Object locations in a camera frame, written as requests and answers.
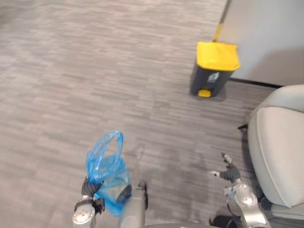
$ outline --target yellow lid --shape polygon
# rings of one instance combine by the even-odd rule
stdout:
[[[197,65],[209,70],[234,71],[240,67],[237,46],[218,42],[198,42]]]
[[[198,96],[200,97],[211,97],[211,91],[207,89],[199,90]]]

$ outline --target plastic bag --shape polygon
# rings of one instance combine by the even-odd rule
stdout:
[[[116,154],[105,156],[107,145],[117,136]],[[95,147],[87,154],[87,177],[91,183],[103,182],[97,198],[104,198],[106,209],[114,216],[119,216],[125,200],[131,194],[129,172],[121,152],[124,142],[122,132],[109,132],[102,137]]]

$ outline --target black cable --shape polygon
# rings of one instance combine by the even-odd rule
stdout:
[[[228,207],[228,210],[229,210],[229,212],[230,212],[231,215],[233,215],[233,216],[236,217],[236,218],[239,218],[239,217],[240,217],[240,216],[234,214],[234,213],[231,211],[230,206],[229,206],[228,203],[227,203],[227,207]]]
[[[227,225],[226,225],[226,228],[229,228],[229,227],[230,227],[230,225],[231,225],[231,223],[233,222],[233,220],[234,220],[234,218],[232,218],[232,219],[229,220],[229,222],[228,222]]]

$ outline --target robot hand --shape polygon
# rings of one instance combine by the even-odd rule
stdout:
[[[238,168],[234,165],[232,159],[222,153],[224,162],[227,163],[227,171],[211,171],[213,176],[221,177],[231,181],[231,187],[224,188],[224,194],[231,201],[235,202],[240,208],[242,215],[241,221],[246,228],[271,228],[266,216],[258,206],[257,197],[252,192],[249,185],[241,179]]]
[[[102,183],[91,184],[86,177],[81,188],[81,201],[75,205],[72,217],[73,227],[93,228],[96,225],[96,213],[105,209],[104,199],[93,200],[93,196],[100,189]]]
[[[210,173],[213,176],[223,178],[225,180],[231,181],[232,184],[236,182],[241,182],[241,174],[239,173],[238,168],[234,165],[232,159],[227,155],[222,153],[224,162],[227,163],[227,171],[211,171]]]

